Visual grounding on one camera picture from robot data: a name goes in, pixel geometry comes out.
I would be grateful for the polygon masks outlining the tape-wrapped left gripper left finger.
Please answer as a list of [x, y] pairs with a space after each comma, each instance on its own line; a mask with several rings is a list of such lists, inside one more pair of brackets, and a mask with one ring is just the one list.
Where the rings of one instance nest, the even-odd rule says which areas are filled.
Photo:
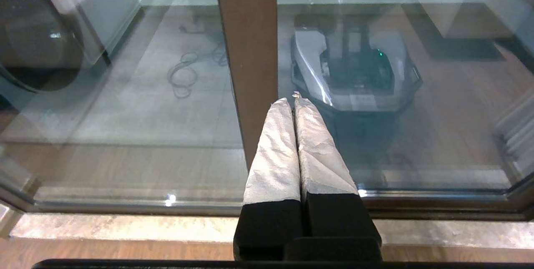
[[265, 117], [233, 237], [237, 261], [281, 261], [303, 236], [301, 174], [292, 108], [276, 100]]

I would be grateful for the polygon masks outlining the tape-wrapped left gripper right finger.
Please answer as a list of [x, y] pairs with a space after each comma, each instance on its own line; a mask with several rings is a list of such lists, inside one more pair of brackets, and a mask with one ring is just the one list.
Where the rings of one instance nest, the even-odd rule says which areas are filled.
[[311, 236], [381, 239], [322, 115], [310, 100], [295, 99], [295, 124]]

